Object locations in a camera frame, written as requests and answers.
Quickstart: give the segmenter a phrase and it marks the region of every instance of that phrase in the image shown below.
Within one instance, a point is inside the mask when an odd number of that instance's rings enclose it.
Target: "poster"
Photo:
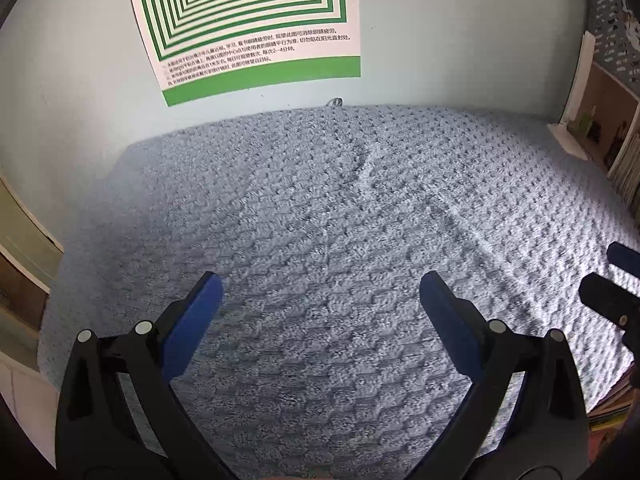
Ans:
[[[169,106],[360,76],[358,0],[131,0]]]

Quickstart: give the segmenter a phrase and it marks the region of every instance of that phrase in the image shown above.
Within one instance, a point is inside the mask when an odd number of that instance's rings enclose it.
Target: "bed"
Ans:
[[[637,292],[605,252],[638,232],[536,118],[322,107],[204,124],[129,147],[75,233],[41,371],[60,386],[80,330],[129,331],[213,270],[225,306],[172,385],[241,478],[400,479],[417,463],[469,386],[420,307],[428,270],[487,319],[562,329],[588,407],[632,360],[577,289],[593,271]]]

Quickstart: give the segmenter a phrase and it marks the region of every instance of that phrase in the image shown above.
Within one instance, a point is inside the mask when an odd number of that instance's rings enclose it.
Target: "blue foam pad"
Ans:
[[[607,260],[610,264],[640,278],[640,254],[633,249],[613,242],[607,249]]]
[[[458,373],[472,381],[482,376],[478,340],[456,307],[456,298],[437,272],[420,280],[420,303]]]
[[[187,369],[200,340],[222,304],[223,296],[222,280],[218,275],[211,274],[164,343],[162,378],[166,383],[182,375]]]

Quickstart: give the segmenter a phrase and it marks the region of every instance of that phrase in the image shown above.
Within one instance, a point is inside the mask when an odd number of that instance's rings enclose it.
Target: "wall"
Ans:
[[[0,170],[54,236],[130,143],[265,110],[489,107],[557,120],[586,0],[360,0],[362,78],[168,108],[129,0],[19,0],[0,29]]]

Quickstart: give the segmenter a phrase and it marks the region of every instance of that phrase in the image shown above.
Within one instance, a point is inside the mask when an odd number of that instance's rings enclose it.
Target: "green striped optical illusion poster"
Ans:
[[[360,76],[358,0],[132,0],[169,106],[276,83]]]

